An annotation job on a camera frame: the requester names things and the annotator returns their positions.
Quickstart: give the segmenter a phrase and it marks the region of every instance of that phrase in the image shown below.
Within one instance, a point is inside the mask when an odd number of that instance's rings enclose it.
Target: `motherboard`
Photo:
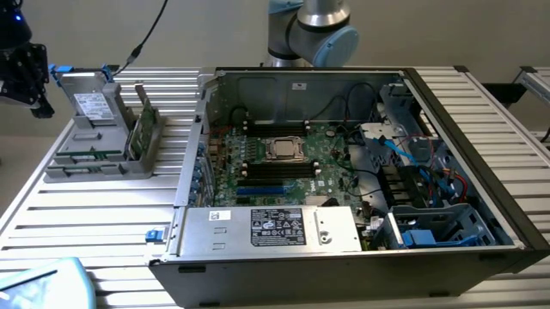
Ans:
[[[247,127],[213,132],[208,151],[215,207],[345,205],[359,209],[353,172],[340,166],[348,165],[348,155],[336,126],[312,124],[307,132],[273,128],[267,133]]]

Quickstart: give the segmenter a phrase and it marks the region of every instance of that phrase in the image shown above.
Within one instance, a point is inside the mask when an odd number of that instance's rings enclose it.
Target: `cpu socket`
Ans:
[[[295,136],[265,139],[265,160],[279,162],[304,161],[301,144],[301,138]]]

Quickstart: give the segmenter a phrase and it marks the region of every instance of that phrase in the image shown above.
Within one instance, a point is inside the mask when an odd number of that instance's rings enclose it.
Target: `aluminum workbench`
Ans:
[[[550,68],[522,66],[522,71],[512,82],[522,84],[550,107]]]
[[[467,71],[454,67],[416,70],[550,240],[550,152]],[[197,69],[187,68],[129,68],[116,77],[125,105],[141,105],[132,85],[135,80],[144,80],[152,104],[168,117],[152,178],[44,183],[42,170],[66,137],[68,124],[0,220],[0,277],[56,258],[76,256],[88,269],[101,307],[176,308],[144,264],[144,254],[160,254],[164,246],[145,246],[144,234],[172,219],[197,74]],[[550,258],[520,274],[490,278],[458,298],[289,307],[548,308]]]

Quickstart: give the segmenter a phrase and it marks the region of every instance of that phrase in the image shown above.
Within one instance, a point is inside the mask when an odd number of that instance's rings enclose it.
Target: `blue latch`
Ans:
[[[431,230],[408,230],[402,234],[404,246],[412,248],[471,247],[476,245],[478,235],[459,241],[435,241]]]
[[[113,76],[112,76],[112,71],[111,71],[109,66],[107,65],[107,63],[104,63],[104,64],[101,65],[101,71],[103,71],[103,74],[105,74],[107,81],[108,81],[108,82],[113,82],[113,81],[115,81],[115,78],[113,78]]]
[[[147,243],[161,243],[164,242],[165,227],[157,227],[149,230],[145,234]]]
[[[74,68],[72,66],[60,66],[57,67],[57,73],[70,73]]]

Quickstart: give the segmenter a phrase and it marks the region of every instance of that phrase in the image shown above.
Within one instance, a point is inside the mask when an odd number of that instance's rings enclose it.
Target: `white wall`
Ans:
[[[360,46],[352,65],[463,64],[483,81],[550,65],[548,0],[347,0]],[[29,0],[22,12],[49,62],[121,64],[161,0]],[[135,66],[255,66],[267,44],[267,0],[172,0]],[[50,120],[0,107],[0,134],[58,133],[72,114],[50,84]],[[526,115],[536,110],[520,109]]]

